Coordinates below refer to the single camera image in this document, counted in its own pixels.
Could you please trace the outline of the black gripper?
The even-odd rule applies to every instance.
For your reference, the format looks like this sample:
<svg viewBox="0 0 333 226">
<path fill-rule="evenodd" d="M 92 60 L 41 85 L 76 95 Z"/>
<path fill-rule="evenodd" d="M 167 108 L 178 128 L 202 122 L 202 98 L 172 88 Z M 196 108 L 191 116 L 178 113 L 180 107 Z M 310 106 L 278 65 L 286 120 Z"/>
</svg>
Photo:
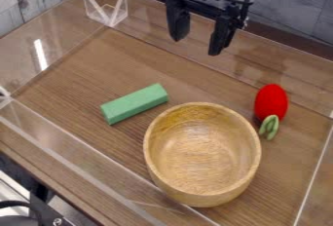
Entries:
<svg viewBox="0 0 333 226">
<path fill-rule="evenodd" d="M 190 13 L 196 12 L 202 16 L 217 17 L 221 13 L 229 13 L 217 18 L 214 32 L 211 34 L 208 55 L 218 56 L 229 47 L 237 26 L 233 22 L 235 17 L 238 27 L 243 28 L 249 20 L 249 10 L 254 0 L 166 0 L 166 21 L 171 39 L 178 42 L 190 31 Z"/>
</svg>

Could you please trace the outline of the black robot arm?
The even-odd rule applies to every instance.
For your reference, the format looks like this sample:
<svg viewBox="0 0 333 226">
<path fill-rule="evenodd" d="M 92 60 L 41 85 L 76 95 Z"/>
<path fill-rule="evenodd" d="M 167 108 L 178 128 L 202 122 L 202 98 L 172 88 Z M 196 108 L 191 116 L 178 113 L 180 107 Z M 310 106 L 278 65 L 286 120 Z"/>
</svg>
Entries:
<svg viewBox="0 0 333 226">
<path fill-rule="evenodd" d="M 247 26 L 249 10 L 254 0 L 163 0 L 167 30 L 178 42 L 190 32 L 191 13 L 214 20 L 208 55 L 218 56 L 229 47 L 235 31 Z"/>
</svg>

